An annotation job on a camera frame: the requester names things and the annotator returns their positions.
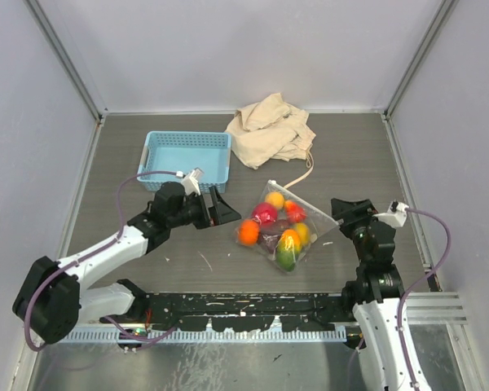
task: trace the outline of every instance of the white wall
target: white wall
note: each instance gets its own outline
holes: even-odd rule
[[[386,108],[440,0],[41,0],[110,112]]]
[[[489,0],[459,2],[394,123],[419,206],[452,227],[442,278],[461,294],[489,376]],[[428,227],[440,253],[444,236]]]
[[[0,391],[20,352],[13,301],[56,255],[94,127],[24,3],[0,1]]]

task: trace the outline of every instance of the red fruit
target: red fruit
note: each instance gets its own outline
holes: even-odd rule
[[[284,203],[284,211],[288,220],[292,223],[303,222],[306,219],[306,212],[302,206],[293,201],[286,201]]]
[[[277,209],[267,202],[262,202],[252,212],[252,219],[264,224],[277,220]]]

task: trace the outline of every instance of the white connector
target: white connector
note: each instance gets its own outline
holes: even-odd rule
[[[200,196],[201,191],[199,189],[199,181],[203,176],[204,172],[199,167],[193,169],[190,173],[188,173],[185,178],[181,180],[181,184],[185,188],[185,194],[189,196],[192,193],[196,193]]]
[[[393,201],[386,213],[379,213],[374,217],[376,217],[379,222],[385,222],[388,226],[400,228],[408,218],[408,213],[406,212],[407,208],[409,208],[409,206],[404,202]]]

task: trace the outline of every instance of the basket handle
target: basket handle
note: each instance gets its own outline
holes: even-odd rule
[[[143,146],[143,152],[141,152],[141,159],[139,159],[139,168],[143,170],[143,168],[147,165],[148,159],[148,147]]]

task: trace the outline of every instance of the green fruit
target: green fruit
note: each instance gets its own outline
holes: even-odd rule
[[[296,259],[297,254],[292,251],[278,250],[275,253],[275,262],[277,262],[277,265],[285,271],[293,271],[295,269]]]

